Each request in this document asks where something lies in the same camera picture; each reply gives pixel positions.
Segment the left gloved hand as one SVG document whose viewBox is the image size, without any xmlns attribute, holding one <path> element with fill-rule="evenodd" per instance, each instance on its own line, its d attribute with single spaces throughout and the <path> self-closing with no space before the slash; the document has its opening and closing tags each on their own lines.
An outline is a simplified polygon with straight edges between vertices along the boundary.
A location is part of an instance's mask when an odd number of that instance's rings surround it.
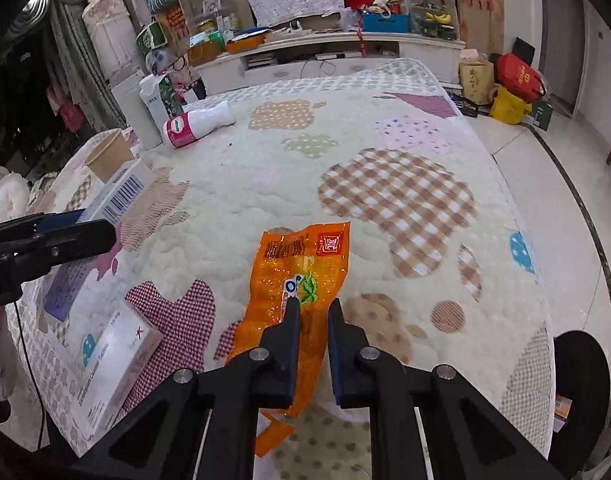
<svg viewBox="0 0 611 480">
<path fill-rule="evenodd" d="M 6 401 L 14 393 L 17 380 L 17 349 L 8 330 L 6 309 L 0 307 L 0 401 Z"/>
</svg>

